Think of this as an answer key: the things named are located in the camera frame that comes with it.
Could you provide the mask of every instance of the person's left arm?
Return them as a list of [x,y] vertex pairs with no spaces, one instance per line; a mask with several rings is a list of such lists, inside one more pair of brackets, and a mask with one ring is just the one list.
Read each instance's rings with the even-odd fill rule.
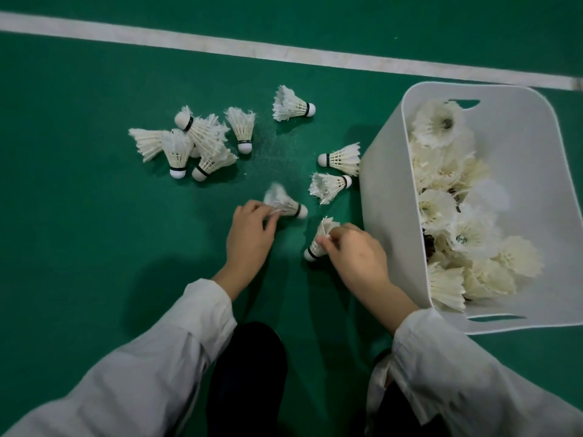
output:
[[162,436],[179,432],[200,380],[236,326],[231,301],[264,264],[279,214],[249,201],[237,207],[227,263],[199,279],[147,332],[101,359],[64,398],[40,406],[6,436]]

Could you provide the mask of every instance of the white jacket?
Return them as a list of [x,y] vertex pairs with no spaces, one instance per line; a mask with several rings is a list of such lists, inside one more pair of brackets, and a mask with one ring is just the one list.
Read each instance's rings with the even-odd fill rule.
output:
[[[31,411],[5,435],[163,436],[196,399],[236,324],[223,289],[199,279],[68,396]],[[454,436],[583,436],[579,410],[501,365],[433,309],[398,328],[388,367],[421,424],[442,414]]]

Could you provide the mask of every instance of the hand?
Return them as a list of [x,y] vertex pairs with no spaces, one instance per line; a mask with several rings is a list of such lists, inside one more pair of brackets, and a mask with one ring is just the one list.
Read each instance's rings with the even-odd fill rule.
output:
[[383,247],[353,224],[333,228],[330,238],[321,236],[316,241],[326,250],[348,289],[394,335],[407,316],[419,307],[390,283]]
[[227,263],[213,278],[231,301],[249,285],[265,263],[280,216],[279,212],[273,213],[264,228],[263,220],[271,212],[273,207],[254,200],[235,209],[227,236]]

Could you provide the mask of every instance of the person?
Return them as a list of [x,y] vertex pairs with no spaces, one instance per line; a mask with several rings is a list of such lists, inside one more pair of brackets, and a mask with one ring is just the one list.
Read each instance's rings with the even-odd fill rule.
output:
[[[274,435],[288,371],[285,349],[264,324],[237,326],[231,308],[272,246],[279,218],[272,212],[257,201],[237,207],[227,261],[213,279],[189,284],[150,330],[105,356],[69,395],[28,413],[6,436],[175,435],[217,358],[208,435]],[[579,410],[501,365],[393,285],[385,252],[368,233],[345,224],[318,242],[346,287],[394,337],[371,378],[376,406],[368,433],[583,435]]]

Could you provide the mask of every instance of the white plastic basket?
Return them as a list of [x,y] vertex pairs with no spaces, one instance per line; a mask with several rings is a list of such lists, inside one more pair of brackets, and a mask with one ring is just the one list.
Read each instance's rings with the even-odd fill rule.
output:
[[[420,307],[432,306],[405,119],[434,99],[480,101],[466,116],[476,134],[476,156],[510,195],[499,226],[505,235],[531,240],[545,265],[541,276],[518,280],[515,295],[441,315],[468,334],[583,324],[581,213],[557,116],[528,87],[431,81],[407,90],[360,164],[364,227],[387,251],[391,280]],[[471,320],[486,316],[496,320]]]

